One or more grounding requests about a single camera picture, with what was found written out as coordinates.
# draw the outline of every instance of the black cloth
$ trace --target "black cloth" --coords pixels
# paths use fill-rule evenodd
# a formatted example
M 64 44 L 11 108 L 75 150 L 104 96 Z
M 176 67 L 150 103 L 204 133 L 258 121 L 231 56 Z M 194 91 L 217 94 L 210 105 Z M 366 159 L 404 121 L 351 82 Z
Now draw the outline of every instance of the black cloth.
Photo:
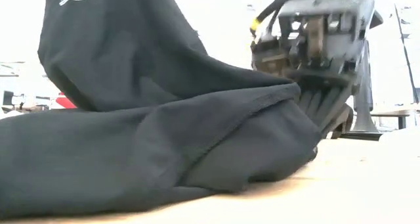
M 39 58 L 78 109 L 0 121 L 1 219 L 141 212 L 313 157 L 299 87 L 208 56 L 174 0 L 60 1 L 47 0 Z

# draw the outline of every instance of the robotic arm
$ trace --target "robotic arm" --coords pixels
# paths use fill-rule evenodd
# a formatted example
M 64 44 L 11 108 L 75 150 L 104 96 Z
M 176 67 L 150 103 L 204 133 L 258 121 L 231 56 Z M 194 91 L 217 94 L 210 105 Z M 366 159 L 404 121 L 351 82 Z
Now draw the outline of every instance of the robotic arm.
M 276 22 L 279 35 L 272 33 Z M 297 102 L 324 136 L 343 124 L 349 130 L 352 109 L 345 102 L 368 71 L 366 34 L 382 23 L 374 0 L 274 0 L 250 28 L 253 69 L 296 81 Z

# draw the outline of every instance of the red object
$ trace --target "red object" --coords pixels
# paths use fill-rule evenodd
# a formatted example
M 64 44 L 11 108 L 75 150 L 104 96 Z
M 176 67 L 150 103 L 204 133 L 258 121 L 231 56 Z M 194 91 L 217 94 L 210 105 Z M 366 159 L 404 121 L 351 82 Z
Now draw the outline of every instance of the red object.
M 58 97 L 55 101 L 62 107 L 64 108 L 77 108 L 71 101 L 70 99 L 68 99 L 64 93 L 60 93 L 58 94 L 61 97 Z

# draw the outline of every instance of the black fabric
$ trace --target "black fabric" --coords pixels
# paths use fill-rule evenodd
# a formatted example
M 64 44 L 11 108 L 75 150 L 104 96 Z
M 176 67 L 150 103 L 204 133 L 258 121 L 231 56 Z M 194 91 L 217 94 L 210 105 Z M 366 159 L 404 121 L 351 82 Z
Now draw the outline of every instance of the black fabric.
M 174 0 L 60 1 L 39 58 L 79 109 L 0 121 L 0 219 L 141 212 L 313 157 L 299 87 L 208 56 Z

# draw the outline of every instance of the wooden table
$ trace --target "wooden table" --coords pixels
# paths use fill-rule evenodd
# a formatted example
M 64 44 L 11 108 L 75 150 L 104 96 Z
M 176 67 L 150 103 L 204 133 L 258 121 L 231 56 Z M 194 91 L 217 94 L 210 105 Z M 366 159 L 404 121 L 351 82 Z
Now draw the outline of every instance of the wooden table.
M 239 196 L 212 196 L 153 212 L 23 223 L 420 223 L 420 150 L 350 139 L 324 140 L 317 159 L 289 179 Z

